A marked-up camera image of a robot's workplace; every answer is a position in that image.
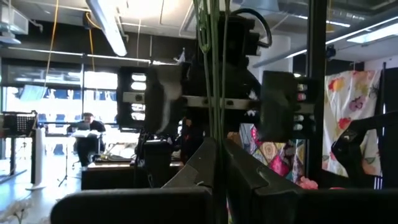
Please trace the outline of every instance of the floor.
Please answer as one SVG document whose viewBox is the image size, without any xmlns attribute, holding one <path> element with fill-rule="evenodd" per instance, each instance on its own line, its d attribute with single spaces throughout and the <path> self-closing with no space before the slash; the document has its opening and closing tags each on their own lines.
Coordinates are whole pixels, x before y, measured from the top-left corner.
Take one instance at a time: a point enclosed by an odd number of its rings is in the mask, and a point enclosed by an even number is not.
<svg viewBox="0 0 398 224">
<path fill-rule="evenodd" d="M 75 169 L 72 169 L 72 163 L 77 160 L 76 156 L 69 156 L 68 175 L 70 177 L 60 187 L 58 187 L 58 180 L 62 180 L 65 176 L 65 156 L 46 156 L 44 160 L 43 180 L 46 188 L 33 192 L 25 189 L 31 186 L 30 160 L 17 160 L 17 170 L 25 168 L 29 169 L 27 172 L 0 184 L 0 213 L 15 200 L 31 198 L 33 207 L 28 211 L 28 217 L 23 223 L 38 223 L 41 218 L 49 216 L 52 207 L 57 202 L 57 199 L 80 190 L 80 179 L 73 178 L 80 175 L 80 165 L 77 164 Z M 9 166 L 9 160 L 0 160 L 0 170 L 3 170 L 3 173 L 7 166 Z"/>
</svg>

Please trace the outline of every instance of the ceiling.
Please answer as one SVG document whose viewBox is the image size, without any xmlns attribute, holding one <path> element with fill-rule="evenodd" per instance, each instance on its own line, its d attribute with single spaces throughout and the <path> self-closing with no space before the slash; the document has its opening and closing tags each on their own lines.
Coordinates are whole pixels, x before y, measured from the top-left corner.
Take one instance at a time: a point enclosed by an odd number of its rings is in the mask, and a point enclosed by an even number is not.
<svg viewBox="0 0 398 224">
<path fill-rule="evenodd" d="M 124 32 L 195 38 L 196 21 L 191 0 L 110 2 L 115 4 L 114 8 L 119 8 Z M 54 21 L 55 3 L 56 0 L 12 0 L 12 5 L 21 13 L 38 21 Z M 328 20 L 333 23 L 331 29 L 337 31 L 368 19 L 395 3 L 398 0 L 333 0 Z M 307 41 L 307 6 L 308 0 L 231 0 L 231 10 L 240 7 L 257 9 L 272 27 L 273 34 L 291 36 L 293 49 Z M 81 26 L 86 11 L 85 0 L 59 0 L 58 22 Z M 256 30 L 262 32 L 259 24 Z M 335 47 L 338 59 L 361 62 L 397 54 L 398 38 L 393 36 L 366 46 L 341 40 Z"/>
</svg>

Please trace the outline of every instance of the tripod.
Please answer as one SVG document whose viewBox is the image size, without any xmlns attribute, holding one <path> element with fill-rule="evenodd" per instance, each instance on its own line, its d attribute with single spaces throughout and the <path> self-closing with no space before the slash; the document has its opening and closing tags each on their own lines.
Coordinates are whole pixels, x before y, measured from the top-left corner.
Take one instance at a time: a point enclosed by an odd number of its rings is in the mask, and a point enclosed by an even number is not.
<svg viewBox="0 0 398 224">
<path fill-rule="evenodd" d="M 68 156 L 69 156 L 69 150 L 68 149 L 69 149 L 69 146 L 67 144 L 67 150 L 66 150 L 66 154 L 65 154 L 65 176 L 63 177 L 62 180 L 58 179 L 58 181 L 60 182 L 58 187 L 60 187 L 62 185 L 62 183 L 68 179 L 68 177 L 71 177 L 71 176 L 68 176 Z"/>
</svg>

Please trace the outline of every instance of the colorful fabric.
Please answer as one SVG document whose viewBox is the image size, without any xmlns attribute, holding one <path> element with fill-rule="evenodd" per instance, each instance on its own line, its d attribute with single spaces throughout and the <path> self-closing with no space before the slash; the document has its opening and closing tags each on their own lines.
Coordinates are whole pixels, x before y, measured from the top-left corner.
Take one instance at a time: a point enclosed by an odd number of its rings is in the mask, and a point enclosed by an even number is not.
<svg viewBox="0 0 398 224">
<path fill-rule="evenodd" d="M 288 143 L 260 142 L 257 130 L 251 129 L 250 153 L 273 171 L 298 182 L 303 176 L 304 141 L 294 140 Z"/>
<path fill-rule="evenodd" d="M 351 121 L 374 116 L 379 79 L 380 72 L 375 71 L 348 71 L 325 78 L 322 157 L 324 170 L 347 177 L 344 167 L 331 152 L 331 146 Z M 367 132 L 361 150 L 365 173 L 380 175 L 376 130 Z"/>
</svg>

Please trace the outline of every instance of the person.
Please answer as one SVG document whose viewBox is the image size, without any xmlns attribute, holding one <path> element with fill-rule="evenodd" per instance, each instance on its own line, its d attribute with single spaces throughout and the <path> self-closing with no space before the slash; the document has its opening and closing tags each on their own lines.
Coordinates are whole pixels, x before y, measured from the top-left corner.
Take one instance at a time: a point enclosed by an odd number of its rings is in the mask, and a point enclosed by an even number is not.
<svg viewBox="0 0 398 224">
<path fill-rule="evenodd" d="M 83 113 L 83 121 L 90 124 L 90 131 L 96 130 L 100 133 L 105 132 L 105 125 L 101 121 L 96 121 L 92 113 Z M 98 140 L 96 138 L 77 138 L 77 154 L 82 167 L 86 167 L 91 162 L 92 155 L 97 153 Z M 105 150 L 105 144 L 102 138 L 99 139 L 99 149 Z"/>
</svg>

